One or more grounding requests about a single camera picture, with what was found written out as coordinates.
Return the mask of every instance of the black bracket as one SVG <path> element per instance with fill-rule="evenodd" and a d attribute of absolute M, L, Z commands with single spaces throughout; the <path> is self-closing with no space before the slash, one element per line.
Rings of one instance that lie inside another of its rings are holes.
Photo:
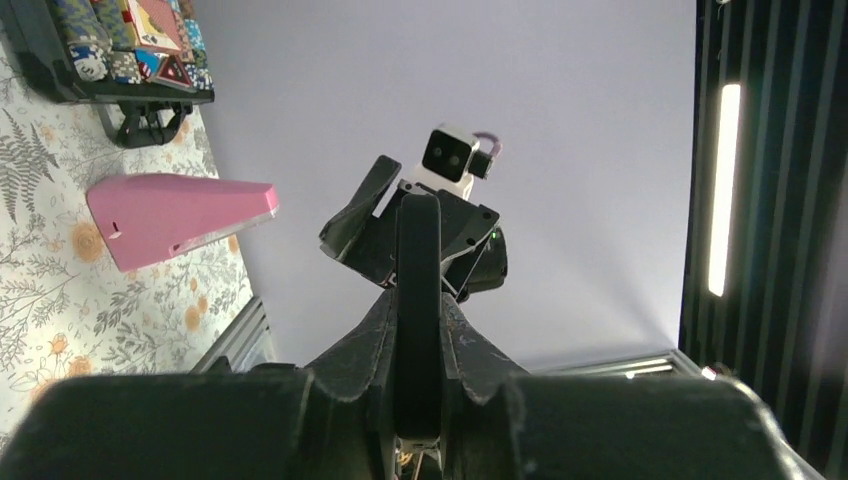
<path fill-rule="evenodd" d="M 177 136 L 183 120 L 194 110 L 191 103 L 183 102 L 119 102 L 118 105 L 125 118 L 114 141 L 121 148 L 167 144 Z M 162 110 L 174 112 L 164 126 L 159 113 Z"/>
<path fill-rule="evenodd" d="M 396 284 L 397 214 L 407 195 L 432 195 L 441 209 L 441 275 L 443 291 L 454 298 L 467 297 L 469 278 L 481 257 L 493 252 L 502 259 L 498 272 L 506 274 L 506 249 L 492 249 L 493 232 L 499 232 L 500 214 L 474 205 L 445 190 L 434 191 L 401 180 L 380 216 L 374 210 L 400 173 L 397 161 L 380 156 L 362 180 L 350 202 L 319 234 L 321 250 L 383 288 Z M 503 282 L 492 283 L 491 288 Z"/>

